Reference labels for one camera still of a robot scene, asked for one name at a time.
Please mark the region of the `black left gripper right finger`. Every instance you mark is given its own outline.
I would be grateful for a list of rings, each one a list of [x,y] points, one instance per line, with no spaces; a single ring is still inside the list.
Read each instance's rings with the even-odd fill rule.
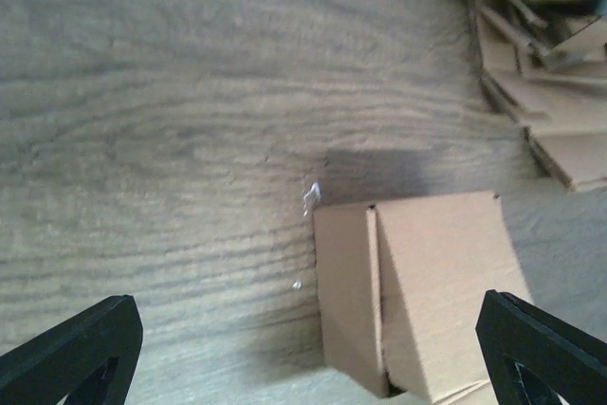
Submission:
[[[500,404],[606,403],[606,343],[517,296],[489,290],[476,323]]]

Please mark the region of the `brown cardboard box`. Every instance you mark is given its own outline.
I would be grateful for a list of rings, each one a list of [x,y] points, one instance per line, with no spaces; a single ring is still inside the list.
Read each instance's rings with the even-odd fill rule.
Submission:
[[[313,225],[328,366],[382,398],[495,402],[482,302],[490,289],[529,298],[497,194],[327,206]]]

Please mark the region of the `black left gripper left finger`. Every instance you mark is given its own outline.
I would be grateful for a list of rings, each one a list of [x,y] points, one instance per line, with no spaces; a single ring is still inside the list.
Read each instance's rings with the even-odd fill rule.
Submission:
[[[1,356],[3,404],[123,404],[143,341],[135,299],[110,296]]]

